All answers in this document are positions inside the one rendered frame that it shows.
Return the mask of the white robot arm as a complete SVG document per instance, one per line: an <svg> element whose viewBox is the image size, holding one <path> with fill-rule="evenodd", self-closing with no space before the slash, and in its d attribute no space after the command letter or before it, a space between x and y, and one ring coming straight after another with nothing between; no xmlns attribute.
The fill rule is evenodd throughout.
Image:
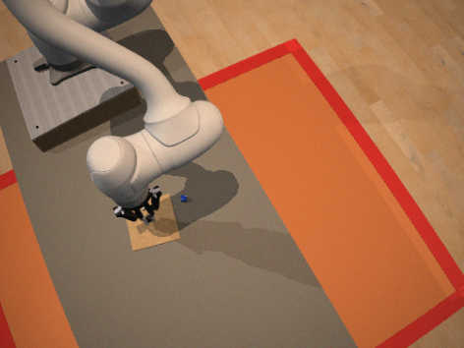
<svg viewBox="0 0 464 348"><path fill-rule="evenodd" d="M119 206L140 205L149 183L198 158L221 138L223 118L214 104L191 102L145 58L98 33L136 17L153 0L2 1L43 55L32 66L49 69L53 86L97 67L144 95L145 129L123 138L101 137L87 151L92 181Z"/></svg>

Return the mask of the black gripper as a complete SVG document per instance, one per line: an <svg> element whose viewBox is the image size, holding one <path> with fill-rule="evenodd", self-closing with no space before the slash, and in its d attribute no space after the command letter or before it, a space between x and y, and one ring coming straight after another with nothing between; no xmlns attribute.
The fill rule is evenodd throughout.
<svg viewBox="0 0 464 348"><path fill-rule="evenodd" d="M140 209L144 207L146 211L148 212L149 216L151 217L151 219L153 220L153 222L155 222L156 219L154 218L153 211L159 209L159 200L160 200L161 195L162 193L158 186L155 186L153 189L148 188L148 195L145 201L139 206L136 206L133 208L123 208L121 206L119 207L115 206L113 207L113 210L115 212L116 217L123 217L133 222L137 221L139 218L141 221L144 221L146 226L148 226L149 224L145 218L145 215ZM151 198L151 205L149 205L149 203L147 203L146 201L146 200L149 200L150 198Z"/></svg>

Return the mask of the orange flat mat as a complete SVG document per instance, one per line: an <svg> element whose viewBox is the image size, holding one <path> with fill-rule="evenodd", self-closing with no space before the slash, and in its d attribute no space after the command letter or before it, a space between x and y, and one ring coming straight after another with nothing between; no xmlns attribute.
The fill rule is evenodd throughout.
<svg viewBox="0 0 464 348"><path fill-rule="evenodd" d="M127 219L133 251L181 239L169 194L161 196L154 217L156 221L148 226L139 218L135 222Z"/></svg>

